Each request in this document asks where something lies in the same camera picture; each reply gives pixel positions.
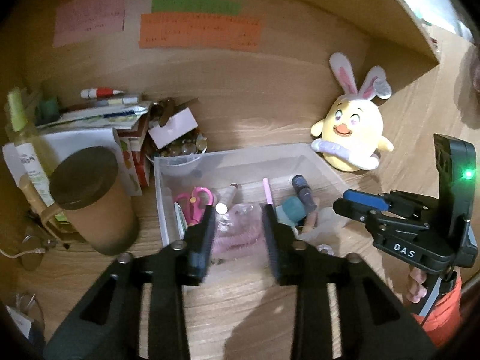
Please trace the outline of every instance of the pink sticky note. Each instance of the pink sticky note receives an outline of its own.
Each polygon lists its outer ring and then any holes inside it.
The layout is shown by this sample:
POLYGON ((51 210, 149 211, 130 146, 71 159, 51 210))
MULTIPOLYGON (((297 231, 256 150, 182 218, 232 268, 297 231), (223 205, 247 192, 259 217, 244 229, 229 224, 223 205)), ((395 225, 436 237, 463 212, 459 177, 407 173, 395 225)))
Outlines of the pink sticky note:
POLYGON ((125 0, 73 0, 57 8, 53 46, 123 31, 125 0))

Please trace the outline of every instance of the screw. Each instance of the screw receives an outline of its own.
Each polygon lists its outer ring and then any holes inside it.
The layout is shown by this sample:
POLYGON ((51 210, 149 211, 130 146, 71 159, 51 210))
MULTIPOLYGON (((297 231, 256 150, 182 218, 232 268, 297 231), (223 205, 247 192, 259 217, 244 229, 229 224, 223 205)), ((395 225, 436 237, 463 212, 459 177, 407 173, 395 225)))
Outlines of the screw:
POLYGON ((171 245, 172 245, 173 250, 180 251, 180 250, 185 249, 185 247, 187 246, 187 243, 185 241, 182 241, 181 239, 179 239, 177 241, 172 242, 171 245))
POLYGON ((304 241, 297 240, 292 242, 292 247, 296 251, 304 251, 307 249, 307 244, 304 241))
POLYGON ((133 256, 130 253, 122 253, 117 257, 117 261, 120 264, 128 264, 132 258, 133 256))
POLYGON ((56 247, 58 244, 58 241, 56 239, 47 239, 45 242, 44 242, 44 245, 45 247, 47 248, 54 248, 56 247))
POLYGON ((347 254, 346 259, 349 261, 349 263, 352 263, 352 264, 358 264, 363 261, 360 255, 356 253, 347 254))

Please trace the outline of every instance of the green sticky note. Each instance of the green sticky note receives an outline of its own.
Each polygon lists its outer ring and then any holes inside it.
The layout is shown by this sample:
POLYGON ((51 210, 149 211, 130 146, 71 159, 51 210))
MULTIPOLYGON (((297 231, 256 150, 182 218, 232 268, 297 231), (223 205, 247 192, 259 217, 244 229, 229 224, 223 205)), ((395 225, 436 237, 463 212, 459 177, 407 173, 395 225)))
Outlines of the green sticky note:
POLYGON ((228 0, 152 0, 152 13, 195 12, 236 16, 241 9, 240 3, 228 0))

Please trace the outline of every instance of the bottle label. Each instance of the bottle label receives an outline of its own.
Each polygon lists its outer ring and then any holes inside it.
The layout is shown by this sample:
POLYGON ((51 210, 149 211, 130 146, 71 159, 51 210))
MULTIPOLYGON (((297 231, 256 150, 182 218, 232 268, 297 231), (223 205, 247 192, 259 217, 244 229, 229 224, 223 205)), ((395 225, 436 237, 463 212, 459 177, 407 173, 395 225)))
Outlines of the bottle label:
MULTIPOLYGON (((50 196, 50 181, 47 177, 47 174, 42 168, 42 164, 38 160, 35 149, 31 143, 23 143, 16 147, 18 155, 20 156, 20 161, 23 163, 25 170, 27 171, 28 177, 32 181, 35 189, 42 198, 43 202, 47 207, 54 204, 52 197, 50 196)), ((55 218, 59 222, 67 222, 63 212, 61 214, 55 215, 55 218)))

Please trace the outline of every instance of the orange sticky note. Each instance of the orange sticky note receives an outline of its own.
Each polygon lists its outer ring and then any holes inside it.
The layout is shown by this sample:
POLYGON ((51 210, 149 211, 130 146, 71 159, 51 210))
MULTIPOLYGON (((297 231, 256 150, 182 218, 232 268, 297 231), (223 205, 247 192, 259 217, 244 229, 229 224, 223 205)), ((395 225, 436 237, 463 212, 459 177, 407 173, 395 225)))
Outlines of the orange sticky note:
POLYGON ((192 12, 142 15, 140 48, 216 47, 255 52, 262 34, 260 19, 192 12))

